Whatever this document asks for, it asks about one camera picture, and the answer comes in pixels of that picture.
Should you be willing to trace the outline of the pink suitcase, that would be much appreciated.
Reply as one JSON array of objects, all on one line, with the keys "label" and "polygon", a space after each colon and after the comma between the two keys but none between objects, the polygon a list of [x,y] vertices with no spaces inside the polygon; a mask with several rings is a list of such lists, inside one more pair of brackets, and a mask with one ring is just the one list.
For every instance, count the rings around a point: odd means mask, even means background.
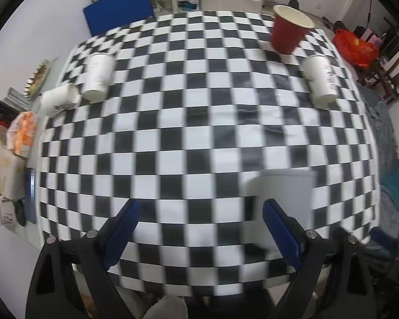
[{"label": "pink suitcase", "polygon": [[361,36],[361,39],[373,44],[374,46],[376,46],[376,48],[379,48],[382,44],[381,38],[379,38],[379,36],[371,29],[366,29]]}]

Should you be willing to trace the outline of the yellow food bag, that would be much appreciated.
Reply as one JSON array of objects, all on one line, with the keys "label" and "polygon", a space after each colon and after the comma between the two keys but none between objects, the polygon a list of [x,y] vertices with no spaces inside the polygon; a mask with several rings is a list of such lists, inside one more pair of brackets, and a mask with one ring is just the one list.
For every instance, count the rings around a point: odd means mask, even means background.
[{"label": "yellow food bag", "polygon": [[21,158],[0,141],[0,195],[10,200],[24,197],[24,158]]}]

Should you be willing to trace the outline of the red paper cup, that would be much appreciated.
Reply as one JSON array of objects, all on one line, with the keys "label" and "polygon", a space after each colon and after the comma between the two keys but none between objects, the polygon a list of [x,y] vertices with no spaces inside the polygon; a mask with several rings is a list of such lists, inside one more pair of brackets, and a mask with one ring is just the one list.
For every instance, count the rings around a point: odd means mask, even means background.
[{"label": "red paper cup", "polygon": [[303,37],[315,27],[313,20],[293,7],[275,5],[272,47],[283,55],[290,55]]}]

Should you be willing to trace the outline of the orange snack packet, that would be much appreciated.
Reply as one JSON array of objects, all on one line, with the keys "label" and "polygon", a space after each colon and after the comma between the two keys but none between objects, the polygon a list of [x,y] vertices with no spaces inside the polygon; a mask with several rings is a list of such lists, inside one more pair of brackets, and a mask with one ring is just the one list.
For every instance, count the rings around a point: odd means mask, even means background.
[{"label": "orange snack packet", "polygon": [[37,115],[21,112],[10,124],[6,133],[6,146],[15,155],[28,158],[36,132]]}]

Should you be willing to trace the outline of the grey plastic mug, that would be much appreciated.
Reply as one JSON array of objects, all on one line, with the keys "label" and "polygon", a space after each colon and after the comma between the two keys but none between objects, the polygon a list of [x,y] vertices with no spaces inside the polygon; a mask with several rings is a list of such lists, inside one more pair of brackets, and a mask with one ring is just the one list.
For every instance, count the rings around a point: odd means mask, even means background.
[{"label": "grey plastic mug", "polygon": [[317,173],[310,169],[270,169],[251,181],[255,197],[253,207],[253,242],[257,246],[277,251],[277,245],[262,216],[263,204],[275,199],[284,212],[294,217],[307,230],[312,228],[312,197]]}]

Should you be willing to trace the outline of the grey cloth on cot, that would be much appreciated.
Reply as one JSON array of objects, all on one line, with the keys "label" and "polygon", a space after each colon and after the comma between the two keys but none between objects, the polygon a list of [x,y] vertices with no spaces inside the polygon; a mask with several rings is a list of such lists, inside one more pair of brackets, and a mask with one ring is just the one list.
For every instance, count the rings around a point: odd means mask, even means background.
[{"label": "grey cloth on cot", "polygon": [[358,84],[358,90],[365,104],[366,115],[376,141],[379,159],[379,177],[383,180],[399,170],[398,146],[388,105],[380,96],[367,87]]}]

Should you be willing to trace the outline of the white paper cup black calligraphy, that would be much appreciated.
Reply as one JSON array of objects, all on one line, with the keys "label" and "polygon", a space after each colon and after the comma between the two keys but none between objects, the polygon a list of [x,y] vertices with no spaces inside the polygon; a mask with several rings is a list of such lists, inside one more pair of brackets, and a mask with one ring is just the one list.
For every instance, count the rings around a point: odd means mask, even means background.
[{"label": "white paper cup black calligraphy", "polygon": [[319,105],[335,102],[338,93],[329,59],[323,55],[309,56],[303,60],[302,68],[312,99]]}]

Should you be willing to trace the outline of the small white paper cup lying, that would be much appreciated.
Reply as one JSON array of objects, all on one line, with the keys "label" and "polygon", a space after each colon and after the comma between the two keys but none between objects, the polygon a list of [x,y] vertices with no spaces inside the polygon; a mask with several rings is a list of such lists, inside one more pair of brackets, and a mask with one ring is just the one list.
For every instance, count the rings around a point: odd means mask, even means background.
[{"label": "small white paper cup lying", "polygon": [[78,87],[73,83],[56,87],[41,96],[40,114],[56,117],[66,110],[74,109],[80,98]]}]

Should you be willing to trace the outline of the blue cushioned chair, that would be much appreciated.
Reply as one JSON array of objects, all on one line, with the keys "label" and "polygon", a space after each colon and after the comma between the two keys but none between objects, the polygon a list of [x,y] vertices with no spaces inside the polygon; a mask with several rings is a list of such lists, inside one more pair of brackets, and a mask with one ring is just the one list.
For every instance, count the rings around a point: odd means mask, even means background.
[{"label": "blue cushioned chair", "polygon": [[83,14],[93,36],[154,16],[151,0],[91,0]]}]

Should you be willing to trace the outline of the red plastic bag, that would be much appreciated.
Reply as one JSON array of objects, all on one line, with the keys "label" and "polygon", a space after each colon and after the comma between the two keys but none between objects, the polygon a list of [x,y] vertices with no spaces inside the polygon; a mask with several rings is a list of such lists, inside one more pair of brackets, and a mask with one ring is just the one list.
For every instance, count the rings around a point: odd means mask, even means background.
[{"label": "red plastic bag", "polygon": [[353,67],[368,68],[379,55],[379,49],[374,44],[348,30],[336,29],[332,42],[343,59]]}]

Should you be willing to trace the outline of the white paper cup bamboo print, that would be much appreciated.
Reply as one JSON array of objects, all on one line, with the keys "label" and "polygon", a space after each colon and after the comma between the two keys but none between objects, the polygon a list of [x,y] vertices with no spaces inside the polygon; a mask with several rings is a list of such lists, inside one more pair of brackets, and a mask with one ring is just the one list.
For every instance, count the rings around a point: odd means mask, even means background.
[{"label": "white paper cup bamboo print", "polygon": [[108,53],[95,53],[88,58],[83,98],[89,103],[105,100],[114,72],[115,58]]}]

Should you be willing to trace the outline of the decorated plate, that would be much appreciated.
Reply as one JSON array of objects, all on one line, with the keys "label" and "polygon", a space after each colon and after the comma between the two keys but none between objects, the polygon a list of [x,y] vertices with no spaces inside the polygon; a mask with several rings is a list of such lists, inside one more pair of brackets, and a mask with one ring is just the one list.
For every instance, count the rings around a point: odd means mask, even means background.
[{"label": "decorated plate", "polygon": [[45,79],[48,76],[50,66],[51,61],[49,59],[43,60],[33,72],[32,76],[28,78],[23,92],[24,96],[27,99],[33,99],[37,92],[40,90]]}]

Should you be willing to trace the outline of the black white checkered tablecloth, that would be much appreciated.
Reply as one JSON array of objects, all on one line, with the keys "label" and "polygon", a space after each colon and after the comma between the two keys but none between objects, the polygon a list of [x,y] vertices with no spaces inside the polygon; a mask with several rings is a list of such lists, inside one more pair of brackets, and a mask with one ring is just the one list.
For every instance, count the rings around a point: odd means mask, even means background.
[{"label": "black white checkered tablecloth", "polygon": [[[96,52],[116,67],[103,102],[82,101],[41,134],[41,237],[79,238],[134,198],[141,218],[110,268],[116,285],[178,296],[270,287],[288,280],[288,268],[253,244],[251,181],[263,170],[310,169],[312,228],[366,241],[380,191],[358,88],[324,31],[284,56],[269,43],[273,24],[254,13],[187,12],[76,47],[62,84],[83,88]],[[329,59],[333,103],[312,99],[302,62],[313,55]]]}]

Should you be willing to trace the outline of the dark wooden chair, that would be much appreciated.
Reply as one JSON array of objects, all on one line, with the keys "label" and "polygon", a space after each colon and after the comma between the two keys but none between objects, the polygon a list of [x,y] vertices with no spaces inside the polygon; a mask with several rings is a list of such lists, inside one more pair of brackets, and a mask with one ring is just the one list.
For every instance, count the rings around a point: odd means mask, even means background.
[{"label": "dark wooden chair", "polygon": [[386,104],[392,104],[399,100],[399,58],[389,69],[374,60],[367,76],[364,78],[365,86],[369,89],[380,90],[380,96]]}]

